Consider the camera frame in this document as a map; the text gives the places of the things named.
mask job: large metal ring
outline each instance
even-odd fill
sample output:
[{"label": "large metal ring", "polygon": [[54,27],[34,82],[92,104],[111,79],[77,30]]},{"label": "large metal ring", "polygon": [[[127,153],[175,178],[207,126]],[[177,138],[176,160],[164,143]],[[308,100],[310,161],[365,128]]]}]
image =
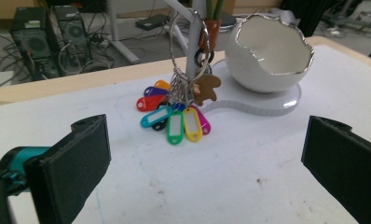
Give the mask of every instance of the large metal ring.
[{"label": "large metal ring", "polygon": [[[203,25],[203,34],[205,36],[205,43],[206,43],[206,49],[207,49],[207,52],[205,54],[205,62],[208,62],[209,61],[209,57],[210,57],[210,43],[209,43],[209,32],[208,32],[208,28],[206,26],[206,23],[203,21],[203,19],[200,17],[199,13],[192,9],[192,8],[189,8],[189,10],[194,13],[195,17],[200,21],[200,23],[202,23]],[[182,18],[183,15],[178,13],[177,16],[174,18],[173,22],[172,22],[172,25],[171,25],[171,30],[170,30],[170,42],[169,42],[169,49],[170,49],[170,52],[171,52],[171,57],[172,57],[172,62],[173,62],[173,66],[175,69],[177,69],[180,73],[184,74],[182,72],[182,70],[179,68],[179,66],[177,66],[177,63],[176,61],[174,60],[174,54],[173,54],[173,28],[174,26],[176,25],[177,21]],[[194,78],[191,78],[189,77],[189,80],[188,81],[195,81],[195,80],[198,80],[205,72],[206,70],[206,67],[207,67],[207,63],[204,63],[203,66],[201,67],[200,71],[199,71],[199,74],[197,76],[195,76]]]}]

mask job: green key tag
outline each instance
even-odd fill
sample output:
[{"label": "green key tag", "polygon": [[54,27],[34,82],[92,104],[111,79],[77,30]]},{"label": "green key tag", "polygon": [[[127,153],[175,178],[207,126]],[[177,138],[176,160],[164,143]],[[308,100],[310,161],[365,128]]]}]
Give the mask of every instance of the green key tag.
[{"label": "green key tag", "polygon": [[202,127],[198,117],[198,112],[193,107],[183,110],[185,137],[191,142],[198,142],[203,135]]},{"label": "green key tag", "polygon": [[183,141],[184,136],[183,113],[179,110],[173,111],[168,122],[168,141],[172,145],[177,145]]},{"label": "green key tag", "polygon": [[144,116],[140,121],[140,124],[144,128],[149,128],[153,124],[163,121],[165,118],[170,116],[172,113],[172,108],[170,106],[163,106],[148,115]]}]

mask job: green plant stem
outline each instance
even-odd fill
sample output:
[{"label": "green plant stem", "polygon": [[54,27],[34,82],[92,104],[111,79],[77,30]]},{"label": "green plant stem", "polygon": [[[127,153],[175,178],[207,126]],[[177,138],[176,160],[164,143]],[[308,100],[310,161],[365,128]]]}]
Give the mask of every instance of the green plant stem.
[{"label": "green plant stem", "polygon": [[213,0],[206,0],[206,20],[213,20]]},{"label": "green plant stem", "polygon": [[224,0],[217,0],[217,5],[215,6],[213,20],[219,21],[221,16],[221,10],[223,9]]}]

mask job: white bowl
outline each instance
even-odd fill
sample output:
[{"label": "white bowl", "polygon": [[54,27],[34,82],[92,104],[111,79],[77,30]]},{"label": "white bowl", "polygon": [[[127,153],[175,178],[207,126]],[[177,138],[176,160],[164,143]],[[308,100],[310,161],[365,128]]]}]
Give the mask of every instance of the white bowl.
[{"label": "white bowl", "polygon": [[254,14],[229,37],[226,62],[232,76],[256,92],[284,91],[305,76],[313,48],[300,30],[278,19]]}]

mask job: tabletop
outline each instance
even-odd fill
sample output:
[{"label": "tabletop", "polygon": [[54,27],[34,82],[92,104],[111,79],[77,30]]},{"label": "tabletop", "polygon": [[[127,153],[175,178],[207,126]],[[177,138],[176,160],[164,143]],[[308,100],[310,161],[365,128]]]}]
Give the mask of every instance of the tabletop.
[{"label": "tabletop", "polygon": [[[112,161],[75,223],[357,223],[300,159],[310,115],[371,142],[371,59],[308,41],[315,59],[294,111],[217,108],[205,114],[208,135],[178,146],[141,127],[136,109],[146,87],[171,78],[170,61],[0,88],[0,158],[13,147],[52,146],[71,123],[106,114]],[[37,223],[29,193],[10,201],[19,223]]]}]

